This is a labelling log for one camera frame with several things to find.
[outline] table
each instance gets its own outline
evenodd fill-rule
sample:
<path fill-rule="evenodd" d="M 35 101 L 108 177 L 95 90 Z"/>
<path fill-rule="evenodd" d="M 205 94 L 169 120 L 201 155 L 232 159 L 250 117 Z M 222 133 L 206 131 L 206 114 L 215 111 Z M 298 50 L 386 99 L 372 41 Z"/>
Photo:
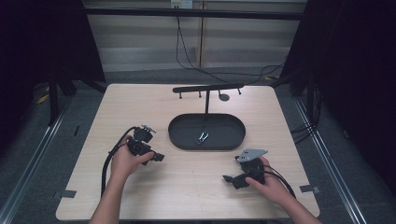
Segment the table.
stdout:
<path fill-rule="evenodd" d="M 165 158 L 150 161 L 129 177 L 124 188 L 120 219 L 133 220 L 216 220 L 270 219 L 287 217 L 281 207 L 263 198 L 253 188 L 234 189 L 223 175 L 242 174 L 234 156 L 244 148 L 264 148 L 266 158 L 290 183 L 297 199 L 314 215 L 319 215 L 313 192 L 301 193 L 309 185 L 304 167 L 292 141 L 274 90 L 244 87 L 221 91 L 230 95 L 222 102 L 210 95 L 209 113 L 228 113 L 240 118 L 247 129 L 242 145 L 230 151 L 186 151 L 174 147 L 167 128 L 184 113 L 205 112 L 205 92 L 178 94 L 183 85 L 112 84 L 93 121 L 76 167 L 66 187 L 76 190 L 74 198 L 62 198 L 56 217 L 60 220 L 87 220 L 100 200 L 101 172 L 108 151 L 126 130 L 147 123 L 157 131 L 149 142 Z"/>

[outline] black tray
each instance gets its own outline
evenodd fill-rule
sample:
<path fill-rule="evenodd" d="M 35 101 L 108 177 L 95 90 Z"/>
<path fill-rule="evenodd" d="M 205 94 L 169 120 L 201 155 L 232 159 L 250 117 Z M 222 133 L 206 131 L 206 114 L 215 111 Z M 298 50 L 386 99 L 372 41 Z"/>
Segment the black tray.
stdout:
<path fill-rule="evenodd" d="M 171 142 L 186 150 L 231 150 L 239 147 L 246 134 L 244 123 L 230 114 L 182 114 L 168 127 Z M 203 132 L 208 137 L 201 144 Z"/>

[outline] hand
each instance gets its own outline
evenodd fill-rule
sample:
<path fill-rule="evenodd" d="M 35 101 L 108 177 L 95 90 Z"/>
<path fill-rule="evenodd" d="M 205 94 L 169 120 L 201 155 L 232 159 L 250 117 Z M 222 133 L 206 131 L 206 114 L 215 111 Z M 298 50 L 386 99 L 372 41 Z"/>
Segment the hand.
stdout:
<path fill-rule="evenodd" d="M 260 157 L 260 160 L 264 165 L 270 165 L 269 161 L 263 156 Z M 268 172 L 273 172 L 271 168 L 266 166 L 264 166 L 264 170 Z M 257 189 L 259 192 L 262 193 L 262 195 L 264 195 L 265 198 L 273 203 L 282 205 L 282 203 L 285 203 L 287 200 L 290 199 L 290 197 L 292 197 L 289 191 L 285 188 L 285 186 L 275 176 L 264 174 L 264 179 L 264 185 L 251 177 L 247 177 L 246 181 L 251 187 Z"/>
<path fill-rule="evenodd" d="M 126 180 L 129 175 L 136 171 L 140 163 L 149 161 L 154 156 L 154 152 L 149 152 L 141 156 L 132 155 L 126 145 L 127 140 L 131 137 L 131 135 L 124 137 L 120 143 L 121 147 L 113 156 L 113 160 L 111 162 L 111 177 Z"/>

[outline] white wall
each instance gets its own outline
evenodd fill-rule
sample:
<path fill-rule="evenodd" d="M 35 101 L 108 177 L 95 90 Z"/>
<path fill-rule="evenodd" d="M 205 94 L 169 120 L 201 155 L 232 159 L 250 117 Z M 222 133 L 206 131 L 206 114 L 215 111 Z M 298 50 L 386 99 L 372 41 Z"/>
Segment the white wall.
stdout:
<path fill-rule="evenodd" d="M 305 0 L 193 1 L 216 10 L 303 12 Z M 170 0 L 85 0 L 86 6 L 169 8 Z M 105 72 L 179 68 L 177 19 L 172 17 L 89 15 Z M 297 21 L 180 18 L 186 51 L 194 66 L 265 66 L 282 63 Z M 179 39 L 178 58 L 188 65 Z"/>

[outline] wire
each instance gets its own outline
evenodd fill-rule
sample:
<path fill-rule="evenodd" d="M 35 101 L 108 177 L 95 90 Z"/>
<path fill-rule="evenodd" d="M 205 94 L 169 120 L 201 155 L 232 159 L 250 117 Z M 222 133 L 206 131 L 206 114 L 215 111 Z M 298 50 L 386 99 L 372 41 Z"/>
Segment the wire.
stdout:
<path fill-rule="evenodd" d="M 179 39 L 180 39 L 181 42 L 182 42 L 183 49 L 184 49 L 184 53 L 185 53 L 185 55 L 186 55 L 186 58 L 187 58 L 187 61 L 188 61 L 189 65 L 190 65 L 190 67 L 187 67 L 187 66 L 183 65 L 183 64 L 180 62 L 180 60 L 178 59 L 178 46 L 179 46 L 179 42 L 180 42 Z M 188 53 L 187 53 L 186 44 L 185 44 L 185 42 L 184 42 L 183 34 L 182 34 L 181 28 L 180 28 L 180 18 L 179 18 L 179 17 L 177 17 L 177 47 L 176 47 L 176 58 L 177 58 L 177 63 L 178 63 L 181 67 L 183 67 L 183 68 L 185 68 L 185 69 L 189 69 L 189 70 L 198 71 L 198 72 L 200 72 L 200 73 L 209 75 L 209 76 L 211 76 L 211 77 L 217 79 L 218 81 L 221 81 L 221 82 L 224 82 L 224 83 L 228 83 L 228 84 L 231 84 L 231 82 L 229 82 L 229 81 L 227 81 L 227 80 L 224 80 L 224 79 L 222 79 L 222 78 L 216 77 L 215 75 L 238 75 L 238 76 L 247 76 L 247 77 L 258 77 L 256 80 L 254 80 L 254 81 L 252 81 L 252 82 L 249 82 L 249 83 L 246 83 L 246 84 L 245 84 L 245 85 L 251 85 L 251 84 L 254 84 L 254 83 L 260 81 L 260 79 L 262 79 L 262 77 L 263 77 L 264 75 L 269 75 L 269 74 L 275 72 L 277 69 L 279 69 L 279 68 L 281 68 L 281 67 L 284 66 L 284 63 L 275 64 L 275 65 L 267 65 L 267 66 L 264 66 L 264 68 L 261 70 L 261 72 L 260 72 L 259 74 L 230 73 L 230 72 L 213 72 L 213 73 L 210 73 L 210 72 L 207 72 L 207 71 L 205 71 L 205 70 L 203 70 L 203 69 L 196 68 L 196 67 L 192 64 L 192 62 L 191 62 L 191 60 L 190 60 L 190 57 L 189 57 L 189 55 L 188 55 Z M 274 67 L 274 69 L 272 69 L 272 70 L 269 71 L 269 72 L 264 73 L 263 71 L 264 71 L 265 69 L 269 68 L 269 67 Z"/>
<path fill-rule="evenodd" d="M 264 171 L 265 174 L 273 175 L 273 176 L 275 176 L 276 178 L 278 178 L 278 179 L 285 185 L 286 189 L 288 189 L 288 191 L 289 191 L 289 193 L 291 194 L 291 196 L 293 196 L 294 198 L 296 198 L 296 195 L 295 195 L 295 193 L 294 193 L 294 190 L 291 188 L 291 186 L 290 186 L 290 184 L 288 183 L 288 181 L 286 181 L 286 179 L 285 179 L 276 169 L 272 168 L 272 167 L 269 166 L 269 165 L 263 165 L 263 166 L 268 167 L 268 168 L 270 168 L 271 170 L 273 170 L 273 171 L 275 172 L 275 173 L 273 173 L 273 172 Z"/>
<path fill-rule="evenodd" d="M 323 95 L 320 94 L 317 86 L 314 88 L 314 98 L 315 98 L 314 100 L 315 100 L 315 108 L 316 108 L 316 110 L 314 112 L 313 120 L 311 120 L 311 123 L 310 124 L 309 123 L 304 123 L 304 124 L 300 125 L 299 127 L 297 127 L 295 130 L 290 132 L 290 133 L 300 133 L 300 132 L 303 132 L 303 131 L 307 131 L 307 133 L 304 133 L 304 134 L 301 134 L 299 136 L 293 137 L 294 145 L 297 145 L 297 144 L 303 142 L 318 127 L 320 114 L 321 114 L 321 106 L 322 106 L 322 103 L 323 103 Z"/>
<path fill-rule="evenodd" d="M 124 137 L 128 134 L 128 132 L 130 132 L 133 129 L 136 130 L 137 128 L 136 127 L 132 127 L 130 129 L 128 129 L 125 132 L 125 134 L 120 138 L 119 142 L 117 142 L 117 144 L 113 147 L 113 149 L 108 152 L 107 158 L 105 160 L 105 164 L 103 165 L 103 169 L 102 169 L 102 189 L 101 189 L 101 194 L 100 194 L 101 197 L 105 193 L 105 189 L 106 189 L 106 174 L 107 174 L 108 164 L 110 163 L 110 161 L 113 158 L 114 154 L 116 154 L 116 152 L 119 150 L 119 148 L 125 145 L 125 144 L 120 145 L 120 143 L 122 142 Z"/>

